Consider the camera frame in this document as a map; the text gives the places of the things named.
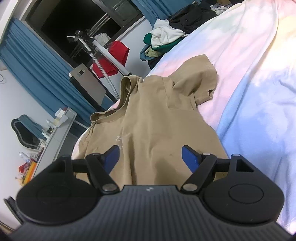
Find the right blue curtain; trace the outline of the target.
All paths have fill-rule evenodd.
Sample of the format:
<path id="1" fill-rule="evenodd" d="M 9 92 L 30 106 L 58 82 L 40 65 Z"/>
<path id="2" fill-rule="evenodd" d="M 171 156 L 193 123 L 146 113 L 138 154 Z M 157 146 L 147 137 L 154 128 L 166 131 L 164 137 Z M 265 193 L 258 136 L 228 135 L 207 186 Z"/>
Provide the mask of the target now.
<path id="1" fill-rule="evenodd" d="M 191 0 L 132 0 L 150 22 L 152 28 L 157 19 L 165 20 L 182 8 L 192 4 Z"/>

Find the orange tray with items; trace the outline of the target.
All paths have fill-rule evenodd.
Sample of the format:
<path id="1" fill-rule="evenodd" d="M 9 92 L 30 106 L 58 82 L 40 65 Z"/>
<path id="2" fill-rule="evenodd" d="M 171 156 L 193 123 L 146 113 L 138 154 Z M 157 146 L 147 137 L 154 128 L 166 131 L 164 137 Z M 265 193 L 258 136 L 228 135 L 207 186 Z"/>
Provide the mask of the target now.
<path id="1" fill-rule="evenodd" d="M 18 167 L 17 180 L 19 181 L 20 185 L 26 185 L 32 180 L 36 166 L 37 163 L 31 161 L 29 163 L 24 163 L 23 165 Z"/>

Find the pile of clothes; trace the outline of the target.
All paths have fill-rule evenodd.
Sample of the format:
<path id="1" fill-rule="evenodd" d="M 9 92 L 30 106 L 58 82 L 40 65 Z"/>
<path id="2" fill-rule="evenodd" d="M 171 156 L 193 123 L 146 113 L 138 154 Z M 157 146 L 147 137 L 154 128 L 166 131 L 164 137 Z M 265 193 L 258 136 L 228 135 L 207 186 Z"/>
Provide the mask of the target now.
<path id="1" fill-rule="evenodd" d="M 194 2 L 178 10 L 166 19 L 157 19 L 152 30 L 144 36 L 144 48 L 140 52 L 141 61 L 146 61 L 150 69 L 185 37 L 203 23 L 224 13 L 233 1 Z"/>

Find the dark window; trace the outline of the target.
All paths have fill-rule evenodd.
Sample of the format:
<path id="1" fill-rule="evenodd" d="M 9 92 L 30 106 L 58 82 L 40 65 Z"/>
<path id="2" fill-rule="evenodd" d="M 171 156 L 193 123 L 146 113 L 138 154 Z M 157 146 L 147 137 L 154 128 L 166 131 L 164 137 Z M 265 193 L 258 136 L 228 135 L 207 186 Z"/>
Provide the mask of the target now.
<path id="1" fill-rule="evenodd" d="M 67 36 L 81 30 L 114 41 L 143 16 L 133 1 L 47 0 L 31 6 L 25 22 L 73 68 L 90 66 L 91 58 Z"/>

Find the pastel tie-dye bed cover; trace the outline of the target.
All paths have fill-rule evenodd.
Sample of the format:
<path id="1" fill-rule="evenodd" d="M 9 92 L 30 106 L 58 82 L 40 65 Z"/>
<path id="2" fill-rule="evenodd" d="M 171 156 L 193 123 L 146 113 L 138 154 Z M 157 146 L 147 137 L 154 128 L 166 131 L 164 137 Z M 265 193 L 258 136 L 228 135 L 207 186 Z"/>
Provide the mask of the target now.
<path id="1" fill-rule="evenodd" d="M 197 110 L 228 157 L 242 154 L 285 195 L 278 223 L 295 231 L 295 1 L 243 1 L 185 37 L 148 74 L 167 77 L 205 55 L 217 71 Z"/>

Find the left blue curtain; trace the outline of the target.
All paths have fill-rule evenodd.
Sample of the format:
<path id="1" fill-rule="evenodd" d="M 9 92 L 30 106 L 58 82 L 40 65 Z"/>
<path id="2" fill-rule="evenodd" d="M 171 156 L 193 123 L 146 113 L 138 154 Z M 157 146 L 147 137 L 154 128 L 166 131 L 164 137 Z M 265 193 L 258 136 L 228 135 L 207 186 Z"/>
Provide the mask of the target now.
<path id="1" fill-rule="evenodd" d="M 70 82 L 72 67 L 16 18 L 11 18 L 5 31 L 1 61 L 49 115 L 72 108 L 79 122 L 91 124 L 96 110 Z"/>

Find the tan t-shirt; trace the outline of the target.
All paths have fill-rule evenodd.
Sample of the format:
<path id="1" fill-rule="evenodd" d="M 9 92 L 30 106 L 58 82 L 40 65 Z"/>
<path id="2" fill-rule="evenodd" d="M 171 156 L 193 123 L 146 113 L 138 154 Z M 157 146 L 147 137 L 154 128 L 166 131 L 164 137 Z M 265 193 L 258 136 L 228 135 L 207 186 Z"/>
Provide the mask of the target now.
<path id="1" fill-rule="evenodd" d="M 110 175 L 119 187 L 182 185 L 191 175 L 181 156 L 184 145 L 227 156 L 197 110 L 216 85 L 217 71 L 205 55 L 190 58 L 167 77 L 122 78 L 118 107 L 91 115 L 73 157 L 102 154 L 117 145 L 120 158 Z"/>

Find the white dressing table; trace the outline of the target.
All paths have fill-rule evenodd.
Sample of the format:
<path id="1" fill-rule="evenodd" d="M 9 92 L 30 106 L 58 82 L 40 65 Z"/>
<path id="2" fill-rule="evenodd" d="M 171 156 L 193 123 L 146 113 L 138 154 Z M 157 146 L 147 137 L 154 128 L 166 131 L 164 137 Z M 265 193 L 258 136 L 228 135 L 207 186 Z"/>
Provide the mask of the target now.
<path id="1" fill-rule="evenodd" d="M 78 138 L 70 130 L 77 113 L 71 108 L 67 108 L 63 117 L 67 117 L 59 127 L 57 127 L 48 138 L 46 145 L 37 163 L 32 163 L 27 174 L 22 181 L 22 186 L 30 182 L 35 176 L 53 163 L 61 155 L 70 155 Z"/>

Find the garment steamer stand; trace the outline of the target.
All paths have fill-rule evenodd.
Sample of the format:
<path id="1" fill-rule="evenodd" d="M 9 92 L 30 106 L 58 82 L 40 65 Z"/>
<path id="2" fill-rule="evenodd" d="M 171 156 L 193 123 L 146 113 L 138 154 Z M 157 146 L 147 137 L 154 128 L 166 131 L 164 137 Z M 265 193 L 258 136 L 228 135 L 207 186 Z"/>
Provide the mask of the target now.
<path id="1" fill-rule="evenodd" d="M 112 89 L 112 93 L 109 90 L 106 90 L 106 95 L 113 103 L 117 102 L 119 100 L 119 93 L 117 92 L 111 79 L 107 76 L 106 72 L 104 71 L 102 66 L 99 64 L 97 57 L 95 56 L 96 53 L 98 53 L 98 50 L 96 50 L 96 47 L 93 44 L 93 41 L 95 40 L 95 38 L 90 36 L 89 34 L 86 34 L 80 30 L 77 30 L 74 36 L 67 36 L 67 39 L 69 42 L 77 42 L 78 45 L 86 53 L 90 55 L 91 59 L 93 60 L 93 66 L 97 66 L 99 68 L 99 70 L 103 74 L 103 77 L 106 79 L 107 83 Z"/>

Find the blue curtain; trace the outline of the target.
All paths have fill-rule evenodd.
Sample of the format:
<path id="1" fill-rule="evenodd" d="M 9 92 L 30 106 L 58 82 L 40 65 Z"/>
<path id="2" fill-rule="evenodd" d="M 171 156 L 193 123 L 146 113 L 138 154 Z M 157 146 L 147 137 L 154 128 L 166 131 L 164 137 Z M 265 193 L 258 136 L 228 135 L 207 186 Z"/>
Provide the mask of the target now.
<path id="1" fill-rule="evenodd" d="M 157 19 L 165 20 L 182 8 L 192 4 L 191 0 L 132 0 L 150 22 L 152 28 Z"/>
<path id="2" fill-rule="evenodd" d="M 72 108 L 79 122 L 91 124 L 96 110 L 70 82 L 72 67 L 16 18 L 11 18 L 5 31 L 1 61 L 49 115 Z"/>

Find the wavy framed mirror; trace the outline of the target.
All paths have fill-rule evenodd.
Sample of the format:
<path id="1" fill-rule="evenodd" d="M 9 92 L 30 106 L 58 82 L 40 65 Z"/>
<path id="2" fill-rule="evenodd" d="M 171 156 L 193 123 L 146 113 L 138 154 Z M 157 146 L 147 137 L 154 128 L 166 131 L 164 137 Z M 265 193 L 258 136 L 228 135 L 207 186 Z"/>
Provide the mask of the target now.
<path id="1" fill-rule="evenodd" d="M 46 142 L 47 138 L 43 135 L 43 127 L 34 122 L 27 115 L 22 114 L 19 118 L 11 121 L 18 141 L 25 148 L 37 150 L 41 142 Z"/>

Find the red garment on stand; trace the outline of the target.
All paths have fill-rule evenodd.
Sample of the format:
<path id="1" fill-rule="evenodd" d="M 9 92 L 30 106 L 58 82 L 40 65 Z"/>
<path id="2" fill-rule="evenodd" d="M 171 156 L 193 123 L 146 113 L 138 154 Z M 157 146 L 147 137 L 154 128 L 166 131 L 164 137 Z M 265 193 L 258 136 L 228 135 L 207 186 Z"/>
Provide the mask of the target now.
<path id="1" fill-rule="evenodd" d="M 93 41 L 96 50 L 101 54 L 97 57 L 99 64 L 102 66 L 107 76 L 121 73 L 123 76 L 129 75 L 125 67 L 130 49 L 126 47 L 121 41 L 111 42 L 105 49 L 98 41 Z"/>

